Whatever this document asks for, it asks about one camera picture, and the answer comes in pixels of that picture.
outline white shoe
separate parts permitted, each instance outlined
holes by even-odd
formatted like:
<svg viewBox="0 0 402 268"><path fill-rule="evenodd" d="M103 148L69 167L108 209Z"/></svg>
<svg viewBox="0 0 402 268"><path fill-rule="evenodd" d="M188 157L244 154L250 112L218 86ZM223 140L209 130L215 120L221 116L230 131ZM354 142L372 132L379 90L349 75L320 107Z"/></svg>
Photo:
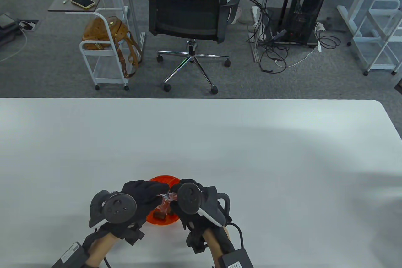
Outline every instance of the white shoe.
<svg viewBox="0 0 402 268"><path fill-rule="evenodd" d="M236 16L234 17L234 20L232 22L232 24L235 24L237 22L237 20L242 16L242 8L240 6L237 7L237 11L236 11Z"/></svg>

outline smartphone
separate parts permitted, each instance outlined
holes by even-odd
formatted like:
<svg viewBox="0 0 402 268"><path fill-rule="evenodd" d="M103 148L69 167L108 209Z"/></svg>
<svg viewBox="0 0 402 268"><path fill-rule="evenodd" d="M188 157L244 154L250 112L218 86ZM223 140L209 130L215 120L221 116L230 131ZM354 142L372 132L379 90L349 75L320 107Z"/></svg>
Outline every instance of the smartphone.
<svg viewBox="0 0 402 268"><path fill-rule="evenodd" d="M81 8L88 9L95 5L92 0L70 0L73 4L78 5Z"/></svg>

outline black battery pack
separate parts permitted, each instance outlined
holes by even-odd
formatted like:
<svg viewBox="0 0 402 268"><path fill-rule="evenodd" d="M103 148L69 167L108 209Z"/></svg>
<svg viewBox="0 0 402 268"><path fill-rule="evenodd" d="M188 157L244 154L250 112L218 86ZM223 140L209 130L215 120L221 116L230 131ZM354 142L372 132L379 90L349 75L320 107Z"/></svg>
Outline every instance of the black battery pack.
<svg viewBox="0 0 402 268"><path fill-rule="evenodd" d="M75 242L71 247L59 258L52 268L81 268L89 258L89 254L85 249Z"/></svg>
<svg viewBox="0 0 402 268"><path fill-rule="evenodd" d="M221 268L253 268L253 264L251 264L244 248L224 254L218 261Z"/></svg>

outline white table leg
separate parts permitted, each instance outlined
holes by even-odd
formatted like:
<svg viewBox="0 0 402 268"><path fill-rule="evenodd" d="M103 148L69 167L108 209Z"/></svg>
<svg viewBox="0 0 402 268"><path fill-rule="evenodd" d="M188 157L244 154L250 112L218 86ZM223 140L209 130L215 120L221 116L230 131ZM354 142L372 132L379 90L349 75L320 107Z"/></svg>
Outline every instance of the white table leg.
<svg viewBox="0 0 402 268"><path fill-rule="evenodd" d="M338 9L340 15L346 22L346 25L348 26L350 32L352 34L355 34L357 30L357 25L355 23L355 17L357 13L359 12L359 9L361 8L361 5L363 4L364 0L354 0L352 6L350 7L349 11L346 9L345 6L343 5L338 5L336 8Z"/></svg>

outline label on battery pack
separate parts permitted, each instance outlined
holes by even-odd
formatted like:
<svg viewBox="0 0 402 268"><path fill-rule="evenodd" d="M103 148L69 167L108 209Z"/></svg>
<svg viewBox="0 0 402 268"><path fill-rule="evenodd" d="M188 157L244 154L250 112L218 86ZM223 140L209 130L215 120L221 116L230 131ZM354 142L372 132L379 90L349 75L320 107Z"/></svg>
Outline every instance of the label on battery pack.
<svg viewBox="0 0 402 268"><path fill-rule="evenodd" d="M227 268L243 268L240 262L235 262L232 265L229 265Z"/></svg>
<svg viewBox="0 0 402 268"><path fill-rule="evenodd" d="M71 247L62 255L60 258L63 263L67 262L67 260L74 254L74 252L79 248L77 242L75 242Z"/></svg>

